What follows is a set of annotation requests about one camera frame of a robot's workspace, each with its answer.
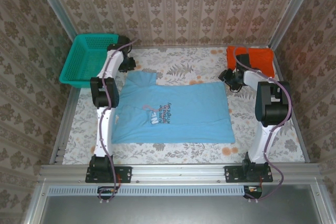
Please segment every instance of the plastic basket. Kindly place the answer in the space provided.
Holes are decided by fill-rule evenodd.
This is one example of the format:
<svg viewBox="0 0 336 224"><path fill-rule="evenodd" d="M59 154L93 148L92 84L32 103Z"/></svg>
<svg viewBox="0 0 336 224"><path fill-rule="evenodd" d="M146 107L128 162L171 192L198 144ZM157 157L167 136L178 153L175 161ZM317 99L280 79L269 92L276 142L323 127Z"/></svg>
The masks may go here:
<svg viewBox="0 0 336 224"><path fill-rule="evenodd" d="M59 81L76 88L89 88L107 57L107 47L118 42L117 34L77 35L62 69Z"/></svg>

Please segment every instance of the wire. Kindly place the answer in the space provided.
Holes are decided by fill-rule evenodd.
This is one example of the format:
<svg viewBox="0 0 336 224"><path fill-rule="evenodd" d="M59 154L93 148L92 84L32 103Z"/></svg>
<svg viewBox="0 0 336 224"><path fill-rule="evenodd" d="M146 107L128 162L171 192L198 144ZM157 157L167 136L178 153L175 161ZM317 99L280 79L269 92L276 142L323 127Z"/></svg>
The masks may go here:
<svg viewBox="0 0 336 224"><path fill-rule="evenodd" d="M264 158L266 160L266 162L271 166L273 167L281 176L281 180L279 182L279 184L276 186L275 189L273 189L273 191L271 191L269 194L259 198L258 200L263 200L263 199L266 199L268 198L269 196L271 196L273 193L275 193L282 185L282 183L284 182L283 181L283 173L282 171L280 171L280 169L278 167L276 167L271 161L269 161L269 159L267 158L266 156L266 152L267 152L267 148L268 148L268 145L271 141L271 138L272 138L272 135L273 135L273 132L278 128L278 127L281 127L283 126L290 118L290 115L291 115L291 112L292 112L292 102L291 102L291 98L290 98L290 95L288 93L288 91L285 89L285 87L283 85L281 85L281 83L279 83L277 80L271 78L271 77L268 77L266 76L265 74L263 74L260 70L255 70L253 68L250 68L246 65L244 65L243 63L241 63L240 61L238 61L237 57L236 57L236 50L237 50L237 46L235 47L234 51L233 51L233 56L235 57L235 60L236 62L241 65L242 67L254 72L254 73L257 73L258 75L260 75L261 77L271 81L271 82L274 82L276 85L278 85L279 88L282 89L282 91L284 92L284 94L286 95L287 97L287 100L288 100L288 112L287 112L287 115L285 117L285 119L283 121L281 121L278 125L274 126L271 130L270 130L270 134L268 135L268 138L267 138L267 141L266 141L266 145L265 145L265 148L264 148Z"/></svg>
<svg viewBox="0 0 336 224"><path fill-rule="evenodd" d="M101 198L101 192L99 193L99 199L100 199L100 202L103 202L103 201L106 201L106 202L109 202L109 200L110 199L112 199L112 198L114 198L114 196L115 196L115 194L116 194L116 188L117 188L117 182L116 182L116 175L115 175L115 169L114 169L114 163L113 163L113 159L111 158L111 156L110 156L110 154L109 154L109 152L107 151L107 149L106 149L106 147L105 147L105 145L104 145L104 143L103 143L103 138L102 138L102 120L103 120L103 117L104 117L104 115L105 115L105 112L107 111L107 110L109 110L109 109L111 109L112 108L112 101L111 101L111 97L110 97L110 94L109 94L109 92L108 92L108 90L107 90L107 87L106 87L106 83L105 83L105 75L106 75L106 72L107 72L107 68L108 68L108 66L109 66L109 64L110 64L110 62L111 62L111 60L112 60L112 58L113 58L113 56L117 53L117 52L119 52L121 49L123 49L123 48L125 48L125 47L128 47L128 46L131 46L132 44L134 44L136 41L138 40L138 38L135 38L132 42L130 42L130 43L128 43L128 44L125 44L125 45L123 45L123 46L121 46L121 47L119 47L117 50L115 50L113 53L112 53L112 55L110 56L110 58L109 58L109 60L108 60L108 62L107 62L107 64L106 64L106 66L105 66L105 69L104 69L104 73L103 73L103 76L102 76L102 84L103 84L103 87L104 87L104 89L105 89L105 93L106 93L106 96L107 96L107 100L108 100L108 102L109 102L109 106L107 107L107 108L105 108L104 110L103 110L103 112L101 113L101 117L100 117L100 120L99 120L99 140L100 140L100 144L101 144L101 147L103 148L103 150L104 150L104 152L106 153L106 155L107 155L107 157L108 157L108 159L109 159L109 161L110 161L110 164L111 164L111 170L112 170L112 174L113 174L113 183L114 183L114 187L113 187L113 192L112 192L112 195L111 195L111 197L109 198L109 199L102 199Z"/></svg>

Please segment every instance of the light blue shirt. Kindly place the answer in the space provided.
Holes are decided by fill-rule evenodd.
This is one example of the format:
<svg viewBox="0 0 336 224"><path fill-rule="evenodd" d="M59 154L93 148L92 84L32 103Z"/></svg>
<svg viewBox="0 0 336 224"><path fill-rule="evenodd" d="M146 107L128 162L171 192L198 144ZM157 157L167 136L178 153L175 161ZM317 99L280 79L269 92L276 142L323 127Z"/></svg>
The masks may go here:
<svg viewBox="0 0 336 224"><path fill-rule="evenodd" d="M112 142L234 143L222 82L156 85L156 73L128 74L116 108Z"/></svg>

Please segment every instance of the damask wallpaper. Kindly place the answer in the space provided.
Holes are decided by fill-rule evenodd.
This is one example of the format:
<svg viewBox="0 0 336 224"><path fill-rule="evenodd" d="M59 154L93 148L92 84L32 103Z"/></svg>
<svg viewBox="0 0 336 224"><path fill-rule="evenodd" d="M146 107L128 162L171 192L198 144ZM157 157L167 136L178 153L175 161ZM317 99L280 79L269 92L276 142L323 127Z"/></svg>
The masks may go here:
<svg viewBox="0 0 336 224"><path fill-rule="evenodd" d="M69 87L71 41L47 0L0 0L0 223L24 218L49 158Z"/></svg>
<svg viewBox="0 0 336 224"><path fill-rule="evenodd" d="M308 154L336 206L336 0L304 0L276 55Z"/></svg>
<svg viewBox="0 0 336 224"><path fill-rule="evenodd" d="M138 45L268 44L290 0L60 0L77 33L123 34Z"/></svg>

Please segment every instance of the patterned fabric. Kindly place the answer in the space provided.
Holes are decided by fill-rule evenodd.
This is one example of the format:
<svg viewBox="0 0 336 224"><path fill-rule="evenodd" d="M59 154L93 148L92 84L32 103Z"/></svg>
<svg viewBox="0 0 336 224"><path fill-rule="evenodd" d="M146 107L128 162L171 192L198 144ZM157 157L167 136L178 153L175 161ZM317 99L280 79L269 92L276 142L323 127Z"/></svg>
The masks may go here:
<svg viewBox="0 0 336 224"><path fill-rule="evenodd" d="M304 0L276 54L311 161L336 205L336 0Z"/></svg>
<svg viewBox="0 0 336 224"><path fill-rule="evenodd" d="M69 87L68 39L47 0L0 0L0 223L20 223L49 163Z"/></svg>
<svg viewBox="0 0 336 224"><path fill-rule="evenodd" d="M60 0L77 33L124 33L139 44L268 44L290 0Z"/></svg>
<svg viewBox="0 0 336 224"><path fill-rule="evenodd" d="M157 72L159 85L188 85L218 81L226 69L225 48L136 49L130 53L137 70ZM119 92L127 74L118 73ZM234 144L114 144L117 164L195 164L241 162L250 148L257 120L254 114L256 92L243 87L239 93L226 89ZM63 164L88 164L97 137L97 112L90 89L82 89L73 119ZM278 133L270 150L270 160L303 162L302 150L292 121Z"/></svg>

